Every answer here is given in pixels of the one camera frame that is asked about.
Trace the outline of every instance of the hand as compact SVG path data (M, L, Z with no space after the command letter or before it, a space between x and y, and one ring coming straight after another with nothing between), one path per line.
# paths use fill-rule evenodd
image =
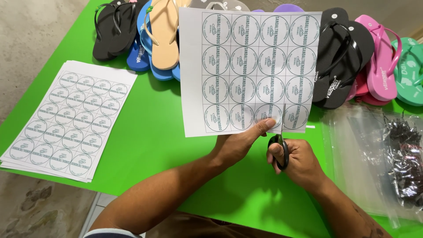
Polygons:
M276 121L274 119L268 118L240 134L219 135L210 155L219 164L225 164L227 167L230 167L243 159L255 140L259 136L266 136L266 132L274 127L275 124Z
M286 175L297 185L310 193L319 192L328 181L320 167L319 161L313 153L310 144L305 140L286 139L289 151L289 164L285 169ZM269 146L266 157L267 163L272 164L276 174L280 174L273 156L283 166L283 148L278 143Z

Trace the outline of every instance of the circular sticker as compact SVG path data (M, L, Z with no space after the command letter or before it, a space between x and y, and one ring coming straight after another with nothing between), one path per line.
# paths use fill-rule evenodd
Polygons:
M285 111L283 126L287 129L302 127L308 119L308 110L303 105L292 105Z
M223 44L231 36L231 23L221 14L212 14L203 22L203 36L210 44Z
M50 144L41 144L32 152L29 159L33 164L43 164L53 155L53 147Z
M52 125L44 132L44 141L49 144L54 144L60 141L64 134L65 128L62 125Z
M288 55L287 65L291 73L302 76L310 73L316 65L317 57L308 47L298 47Z
M76 129L85 129L91 125L93 119L94 117L91 112L83 111L78 113L74 118L74 127Z
M72 152L68 149L56 151L50 158L50 167L54 170L66 168L72 160Z
M203 54L203 67L211 75L221 75L229 67L229 54L221 46L210 46Z
M223 102L228 93L228 83L220 76L211 76L203 84L203 95L211 103Z
M100 96L91 95L85 99L83 107L86 111L95 111L102 106L102 102L103 100Z
M92 154L100 149L102 138L97 134L86 136L81 144L81 149L86 154Z
M25 136L30 139L35 139L44 134L47 129L47 123L43 120L36 120L31 122L25 128Z
M232 53L231 67L238 75L249 75L257 66L257 54L250 47L240 47Z
M107 80L100 80L93 85L93 93L97 95L106 94L110 90L110 82Z
M282 110L273 104L266 104L259 107L254 115L255 122L258 123L267 118L275 119L276 124L273 128L278 127L282 123Z
M59 107L55 103L47 103L40 107L38 110L38 118L42 120L49 120L56 116Z
M127 92L128 88L124 84L118 83L113 85L113 87L109 90L109 95L113 99L121 99Z
M56 114L56 122L60 125L65 125L70 123L75 118L75 109L73 108L62 108Z
M222 105L211 105L204 113L204 121L214 131L224 131L229 125L229 114Z
M88 76L82 77L77 82L77 89L79 91L87 91L93 87L94 79Z
M102 111L103 115L111 116L111 115L114 115L115 113L117 113L119 108L120 108L120 105L119 105L118 101L116 101L114 99L109 99L109 100L106 100L102 104L101 111Z
M63 102L64 100L66 100L68 95L69 95L68 89L60 87L60 88L54 89L50 93L49 98L50 98L50 101L55 102L55 103L59 103L59 102Z
M84 134L78 129L72 129L63 136L63 147L73 149L81 144Z
M65 88L72 87L78 81L78 75L74 73L67 73L60 78L60 85Z
M294 20L289 29L292 42L299 46L313 43L319 37L319 22L316 18L303 15Z
M69 166L69 171L75 176L81 176L88 172L91 167L91 157L86 154L75 156Z
M242 15L232 24L232 37L240 45L251 45L260 35L257 20L249 15Z
M81 105L85 100L85 94L81 91L75 91L69 94L68 99L66 99L66 104L69 107L77 107Z
M253 110L245 104L235 105L230 113L231 123L238 130L245 130L250 127L254 119Z
M246 76L237 77L229 86L229 94L237 103L249 102L255 94L254 82Z
M103 134L110 129L112 120L108 116L99 116L91 124L91 130L96 134Z
M9 151L10 157L16 160L27 157L34 149L34 142L31 139L17 141Z
M277 75L286 64L285 53L276 47L269 47L261 52L258 58L258 68L265 75Z
M310 79L298 76L286 84L286 98L292 103L301 104L313 96L313 83Z
M265 103L276 103L282 99L285 86L277 77L265 77L257 84L257 97Z
M261 24L260 36L268 46L278 46L288 38L289 25L285 18L271 16Z

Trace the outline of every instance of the white paper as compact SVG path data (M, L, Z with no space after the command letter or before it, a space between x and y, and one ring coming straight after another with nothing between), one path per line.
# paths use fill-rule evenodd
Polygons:
M321 12L179 8L185 136L270 130L304 133L310 113Z
M67 61L1 167L90 182L137 75Z

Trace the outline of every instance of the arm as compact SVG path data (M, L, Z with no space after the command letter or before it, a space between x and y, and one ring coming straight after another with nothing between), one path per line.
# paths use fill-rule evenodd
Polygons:
M144 233L168 217L193 192L245 157L253 142L275 125L263 120L248 131L217 137L210 154L153 175L113 200L97 217L91 230L119 228Z
M372 217L349 199L322 171L319 161L304 140L286 139L289 165L285 170L288 177L313 195L322 206L336 235L342 238L392 238ZM276 173L281 171L273 156L283 165L283 149L274 143L267 151L267 162Z

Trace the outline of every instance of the green table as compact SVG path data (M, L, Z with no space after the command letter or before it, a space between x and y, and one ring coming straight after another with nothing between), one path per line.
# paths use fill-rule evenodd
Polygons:
M91 0L88 3L1 125L0 154L7 150L25 126L66 60L129 69L126 54L109 62L98 62L92 57L96 37L94 9L102 3L102 0ZM385 106L398 112L402 111L402 107L407 108L410 113L423 112L422 107L411 107L399 101ZM167 113L162 114L157 108L164 108ZM323 170L327 171L319 122L323 113L316 107L311 111L308 125L316 128L308 128L306 134L285 133L284 138L308 140ZM171 143L164 142L164 139L169 138ZM12 169L1 170L120 195L149 176L207 154L213 148L215 139L215 136L185 138L179 82L158 81L151 71L147 71L138 73L91 183ZM273 168L267 165L267 142L268 138L259 138L244 160L200 188L179 210L294 238L330 237L320 207L311 196L284 174L276 176ZM423 236L422 225L408 222L409 227L393 231L386 217L375 218L394 237Z

